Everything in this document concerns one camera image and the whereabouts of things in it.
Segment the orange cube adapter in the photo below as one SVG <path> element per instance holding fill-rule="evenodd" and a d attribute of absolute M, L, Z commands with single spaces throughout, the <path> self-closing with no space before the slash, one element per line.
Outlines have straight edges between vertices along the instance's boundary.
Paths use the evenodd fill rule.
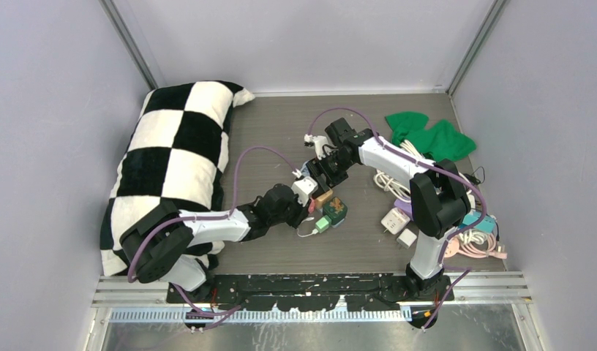
<path fill-rule="evenodd" d="M 330 189 L 327 192 L 315 197 L 316 209 L 320 210 L 333 197 L 333 193 L 333 190 Z"/>

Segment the white tiger cube socket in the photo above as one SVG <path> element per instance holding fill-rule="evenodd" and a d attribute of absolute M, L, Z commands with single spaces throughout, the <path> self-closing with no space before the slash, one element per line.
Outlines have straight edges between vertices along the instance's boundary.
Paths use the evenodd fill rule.
<path fill-rule="evenodd" d="M 396 235 L 403 231 L 411 218 L 400 208 L 392 208 L 380 221 L 386 232 Z"/>

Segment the white charger plug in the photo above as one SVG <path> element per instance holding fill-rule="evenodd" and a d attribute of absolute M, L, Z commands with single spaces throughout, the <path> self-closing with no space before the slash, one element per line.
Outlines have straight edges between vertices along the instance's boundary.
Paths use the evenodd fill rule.
<path fill-rule="evenodd" d="M 402 247 L 409 249 L 417 240 L 418 236 L 409 229 L 404 229 L 396 238 L 396 241 Z"/>

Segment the pink small plug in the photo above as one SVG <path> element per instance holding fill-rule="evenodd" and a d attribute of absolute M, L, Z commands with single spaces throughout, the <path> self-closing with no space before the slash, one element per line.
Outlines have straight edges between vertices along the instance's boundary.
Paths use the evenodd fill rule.
<path fill-rule="evenodd" d="M 311 199 L 308 206 L 308 214 L 312 214 L 316 211 L 316 201 Z"/>

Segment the light blue power strip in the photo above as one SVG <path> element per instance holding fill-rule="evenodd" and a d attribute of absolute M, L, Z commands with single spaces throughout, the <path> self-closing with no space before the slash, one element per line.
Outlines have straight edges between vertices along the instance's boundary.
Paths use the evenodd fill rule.
<path fill-rule="evenodd" d="M 301 173 L 313 178 L 318 185 L 311 195 L 312 203 L 309 205 L 310 212 L 319 211 L 324 218 L 323 221 L 318 220 L 318 232 L 339 227 L 348 215 L 348 205 L 334 194 L 334 187 L 339 182 L 332 180 L 316 159 L 305 162 L 301 167 Z"/>

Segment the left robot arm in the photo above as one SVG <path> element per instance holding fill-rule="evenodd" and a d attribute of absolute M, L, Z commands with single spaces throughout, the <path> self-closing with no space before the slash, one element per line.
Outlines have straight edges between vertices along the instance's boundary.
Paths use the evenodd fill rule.
<path fill-rule="evenodd" d="M 291 186 L 276 184 L 264 196 L 228 211 L 192 212 L 172 203 L 158 205 L 120 238 L 129 260 L 127 278 L 142 284 L 169 282 L 194 302 L 205 302 L 213 291 L 209 268 L 189 258 L 187 249 L 217 241 L 252 241 L 279 224 L 298 227 L 309 213 L 316 188 L 309 178 Z"/>

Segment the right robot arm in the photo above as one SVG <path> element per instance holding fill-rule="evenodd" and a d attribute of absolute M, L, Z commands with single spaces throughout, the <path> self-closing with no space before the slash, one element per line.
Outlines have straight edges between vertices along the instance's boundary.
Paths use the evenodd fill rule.
<path fill-rule="evenodd" d="M 412 156 L 371 129 L 357 132 L 344 118 L 329 124 L 325 135 L 308 132 L 304 143 L 314 148 L 307 171 L 320 182 L 319 193 L 341 184 L 348 169 L 364 165 L 384 172 L 408 189 L 412 220 L 419 230 L 416 250 L 405 270 L 410 297 L 424 300 L 435 291 L 443 275 L 446 239 L 471 210 L 470 183 L 460 177 L 456 165 Z"/>

